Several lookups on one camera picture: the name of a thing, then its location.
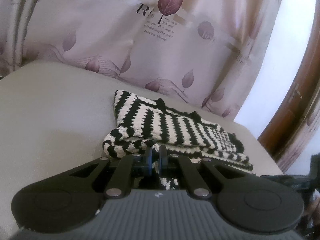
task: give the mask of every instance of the purple circle print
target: purple circle print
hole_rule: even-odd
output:
[[[211,40],[214,35],[214,28],[209,22],[202,22],[198,25],[198,34],[205,40]]]

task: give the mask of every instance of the wooden door frame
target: wooden door frame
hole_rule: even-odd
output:
[[[320,0],[316,0],[315,15],[314,15],[313,25],[310,33],[310,38],[309,38],[308,45],[299,69],[303,68],[306,71],[308,71],[309,69],[311,69],[311,67],[314,67],[315,65],[318,65],[320,67]],[[299,73],[299,71],[296,77],[294,78],[293,83],[287,95],[285,96],[284,100],[282,101],[279,109],[277,110],[274,116],[279,114],[281,111],[282,113],[284,113],[284,108],[287,107],[287,102],[289,98],[292,96],[292,92],[293,92],[292,88],[294,87],[294,84],[297,83],[296,81],[298,78],[301,79],[301,72]],[[284,145],[276,152],[276,157],[274,158],[274,160],[277,162],[277,164],[280,166],[280,168],[283,171],[287,170],[302,152],[302,149],[300,149],[299,152],[292,153],[288,149],[296,139],[296,134],[299,132],[299,128],[301,127],[303,122],[305,122],[306,116],[310,111],[313,99],[314,99],[314,95],[310,97],[309,104],[308,106],[306,106],[304,114],[299,119],[299,122],[295,126],[295,129],[290,135],[289,140],[287,141],[287,143],[284,143]]]

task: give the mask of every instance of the black object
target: black object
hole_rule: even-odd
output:
[[[179,180],[180,190],[132,189],[134,178],[151,176],[155,160],[162,176]],[[12,200],[18,225],[28,228],[14,239],[27,239],[26,235],[29,239],[79,238],[84,229],[100,232],[101,237],[86,235],[83,239],[122,239],[126,230],[137,231],[132,226],[138,219],[142,231],[156,232],[152,233],[155,239],[167,239],[166,234],[192,240],[255,239],[262,234],[263,239],[297,240],[292,230],[302,212],[301,196],[287,186],[212,159],[191,163],[186,156],[167,155],[164,146],[159,153],[148,148],[144,155],[126,155],[112,163],[107,157],[94,160],[31,184]],[[124,232],[116,236],[110,232],[118,216]],[[213,228],[221,231],[215,238]],[[225,230],[231,238],[222,237]],[[212,235],[203,238],[205,231]],[[150,239],[142,233],[130,237]]]

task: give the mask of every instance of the silver screw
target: silver screw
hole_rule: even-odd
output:
[[[198,197],[205,197],[209,195],[209,191],[205,188],[197,188],[193,191],[193,193]]]
[[[110,188],[106,191],[106,194],[110,197],[118,197],[120,196],[122,191],[118,188]]]

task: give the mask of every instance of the folded knitted garment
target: folded knitted garment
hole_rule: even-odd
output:
[[[241,170],[253,169],[236,136],[196,112],[179,112],[162,99],[153,101],[124,90],[116,91],[114,110],[117,128],[103,142],[106,155],[113,158],[143,154],[147,147],[158,151],[165,145],[168,154],[187,155],[192,162],[212,158]]]

